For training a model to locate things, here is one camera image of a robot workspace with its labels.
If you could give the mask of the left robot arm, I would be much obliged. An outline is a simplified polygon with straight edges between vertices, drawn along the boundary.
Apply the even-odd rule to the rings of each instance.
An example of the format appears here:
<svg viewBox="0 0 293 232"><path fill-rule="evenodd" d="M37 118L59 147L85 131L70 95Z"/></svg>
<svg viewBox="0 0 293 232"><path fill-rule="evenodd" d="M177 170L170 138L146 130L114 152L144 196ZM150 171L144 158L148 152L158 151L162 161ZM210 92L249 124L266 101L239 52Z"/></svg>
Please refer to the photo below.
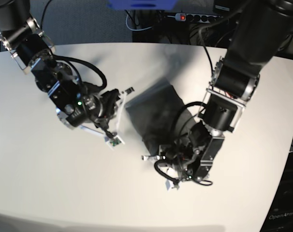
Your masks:
<svg viewBox="0 0 293 232"><path fill-rule="evenodd" d="M178 110L153 157L168 189L191 181L211 186L207 176L225 132L233 132L260 81L263 67L293 28L293 0L247 0L227 15L240 14L227 52L212 68L202 101Z"/></svg>

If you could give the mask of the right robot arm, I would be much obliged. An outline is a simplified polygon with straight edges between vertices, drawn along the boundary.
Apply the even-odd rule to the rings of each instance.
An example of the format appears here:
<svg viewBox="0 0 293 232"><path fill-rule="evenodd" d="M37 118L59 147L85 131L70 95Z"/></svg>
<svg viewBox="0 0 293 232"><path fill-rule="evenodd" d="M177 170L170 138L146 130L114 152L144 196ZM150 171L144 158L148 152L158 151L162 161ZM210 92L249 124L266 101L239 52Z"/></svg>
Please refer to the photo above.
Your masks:
<svg viewBox="0 0 293 232"><path fill-rule="evenodd" d="M107 79L95 65L55 54L55 47L30 12L28 0L0 0L0 42L24 73L34 75L37 87L56 106L59 120L68 128L92 123L106 141L120 141L109 130L119 120L125 98L133 88L106 90Z"/></svg>

